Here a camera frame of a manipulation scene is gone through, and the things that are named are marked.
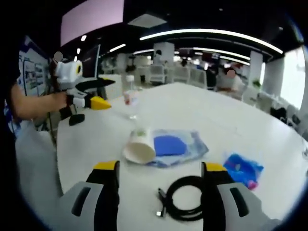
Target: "plastic bottle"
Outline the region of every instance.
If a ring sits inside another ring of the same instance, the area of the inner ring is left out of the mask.
[[[134,76],[129,75],[126,76],[126,81],[128,83],[128,87],[126,91],[124,91],[124,102],[129,107],[129,118],[137,119],[137,105],[138,105],[138,92],[134,83]]]

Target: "white paper cup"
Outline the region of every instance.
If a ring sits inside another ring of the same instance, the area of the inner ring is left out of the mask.
[[[131,132],[123,155],[129,161],[146,164],[156,156],[154,138],[150,129],[137,129]]]

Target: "hand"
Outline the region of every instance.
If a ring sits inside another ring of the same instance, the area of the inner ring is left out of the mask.
[[[67,106],[65,92],[54,93],[52,96],[55,102],[56,111]]]

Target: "human arm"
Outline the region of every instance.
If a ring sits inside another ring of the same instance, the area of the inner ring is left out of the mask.
[[[23,120],[43,117],[48,112],[66,107],[66,93],[59,92],[45,96],[24,96],[15,82],[11,88],[11,109],[13,114]]]

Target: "white chair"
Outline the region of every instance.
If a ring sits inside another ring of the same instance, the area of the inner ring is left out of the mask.
[[[56,149],[47,132],[38,132],[28,121],[16,140],[20,191],[35,214],[47,225],[62,190],[57,170]]]
[[[241,83],[241,85],[237,86],[237,91],[235,92],[230,92],[229,96],[231,96],[232,98],[236,99],[236,100],[243,100],[243,94],[247,89],[247,84]]]
[[[190,79],[190,69],[188,67],[176,66],[172,73],[172,82],[188,83]]]
[[[243,93],[243,102],[254,106],[257,103],[258,90],[253,87],[247,87]]]
[[[289,104],[287,106],[287,114],[286,114],[286,124],[293,127],[293,128],[296,128],[298,126],[298,124],[296,124],[294,121],[293,121],[293,116],[297,117],[298,118],[298,114],[299,114],[299,110],[294,107],[292,104]]]
[[[270,114],[270,108],[272,103],[273,99],[270,96],[260,93],[257,98],[256,107],[261,111]]]
[[[191,69],[189,84],[207,89],[206,72],[198,69]]]
[[[292,118],[292,116],[296,113],[296,108],[293,105],[288,105],[287,107],[287,118]]]
[[[163,65],[151,65],[150,66],[150,82],[165,83],[165,73]]]

